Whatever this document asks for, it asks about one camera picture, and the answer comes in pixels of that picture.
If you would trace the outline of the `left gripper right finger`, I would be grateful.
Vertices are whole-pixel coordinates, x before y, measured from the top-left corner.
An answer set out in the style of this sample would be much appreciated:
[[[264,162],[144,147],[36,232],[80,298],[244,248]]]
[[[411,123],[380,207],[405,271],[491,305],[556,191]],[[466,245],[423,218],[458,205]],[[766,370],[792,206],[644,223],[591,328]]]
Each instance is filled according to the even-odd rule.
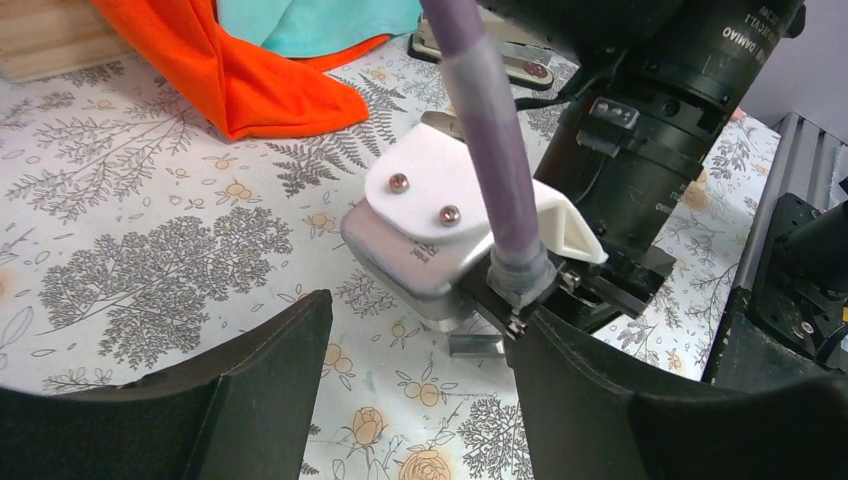
[[[748,393],[668,373],[534,312],[506,346],[537,479],[843,479],[847,383]]]

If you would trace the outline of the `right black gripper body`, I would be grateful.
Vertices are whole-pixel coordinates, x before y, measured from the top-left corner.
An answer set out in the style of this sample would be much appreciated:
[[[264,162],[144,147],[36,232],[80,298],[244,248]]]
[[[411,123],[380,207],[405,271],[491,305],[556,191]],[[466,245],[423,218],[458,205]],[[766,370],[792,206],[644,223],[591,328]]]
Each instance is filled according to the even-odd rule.
[[[531,317],[547,311],[554,318],[592,334],[618,317],[640,317],[672,273],[676,259],[652,246],[644,253],[613,251],[603,264],[549,255],[557,277],[530,305],[511,306],[488,284],[490,259],[478,262],[460,280],[460,291],[506,335],[523,335]]]

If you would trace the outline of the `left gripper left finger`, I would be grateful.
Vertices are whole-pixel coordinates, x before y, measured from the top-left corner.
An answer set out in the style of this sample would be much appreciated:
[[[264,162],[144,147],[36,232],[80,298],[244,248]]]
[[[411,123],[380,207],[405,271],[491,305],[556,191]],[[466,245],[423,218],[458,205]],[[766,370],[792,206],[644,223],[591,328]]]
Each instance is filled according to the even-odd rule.
[[[258,327],[121,386],[3,389],[5,479],[296,479],[332,297],[314,291]]]

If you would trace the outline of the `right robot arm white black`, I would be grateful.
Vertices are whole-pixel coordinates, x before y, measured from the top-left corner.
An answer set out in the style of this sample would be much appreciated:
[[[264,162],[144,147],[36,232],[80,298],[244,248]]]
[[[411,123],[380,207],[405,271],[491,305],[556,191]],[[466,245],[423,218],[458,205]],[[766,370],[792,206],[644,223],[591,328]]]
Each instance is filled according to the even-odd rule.
[[[534,177],[564,194],[607,254],[554,254],[535,302],[592,333],[640,316],[675,260],[656,239],[764,64],[805,27],[801,1],[489,1],[578,66]]]

